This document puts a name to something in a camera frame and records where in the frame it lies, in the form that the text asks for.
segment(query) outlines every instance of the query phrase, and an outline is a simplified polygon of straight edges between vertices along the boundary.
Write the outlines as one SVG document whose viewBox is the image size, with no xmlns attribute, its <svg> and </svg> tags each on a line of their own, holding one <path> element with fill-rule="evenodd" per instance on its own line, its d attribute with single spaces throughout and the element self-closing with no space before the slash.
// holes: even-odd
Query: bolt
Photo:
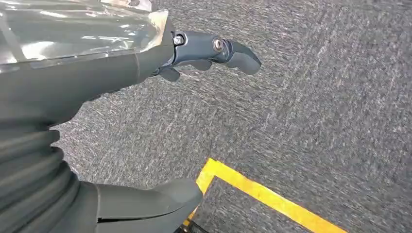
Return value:
<svg viewBox="0 0 412 233">
<path fill-rule="evenodd" d="M 220 38 L 213 39 L 213 49 L 216 52 L 221 52 L 223 50 L 223 42 Z"/>
<path fill-rule="evenodd" d="M 174 45 L 183 45 L 185 43 L 185 39 L 181 35 L 177 35 L 173 37 L 173 44 Z"/>
</svg>

